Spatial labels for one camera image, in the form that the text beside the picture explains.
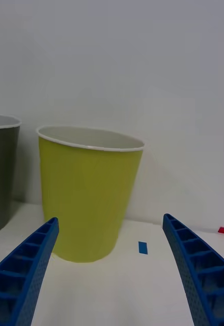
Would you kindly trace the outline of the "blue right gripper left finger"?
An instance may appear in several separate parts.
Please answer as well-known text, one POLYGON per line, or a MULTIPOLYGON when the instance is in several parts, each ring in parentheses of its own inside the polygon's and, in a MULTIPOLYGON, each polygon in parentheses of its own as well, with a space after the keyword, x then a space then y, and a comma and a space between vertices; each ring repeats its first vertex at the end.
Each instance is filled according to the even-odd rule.
POLYGON ((51 218, 0 262, 0 325, 31 325, 58 234, 51 218))

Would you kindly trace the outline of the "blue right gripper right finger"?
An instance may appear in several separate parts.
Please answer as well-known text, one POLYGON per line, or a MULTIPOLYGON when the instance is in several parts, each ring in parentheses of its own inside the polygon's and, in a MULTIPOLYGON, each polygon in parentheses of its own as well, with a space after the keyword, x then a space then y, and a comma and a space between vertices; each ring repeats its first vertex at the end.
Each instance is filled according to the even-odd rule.
POLYGON ((163 216, 162 228, 194 325, 224 325, 224 258, 168 213, 163 216))

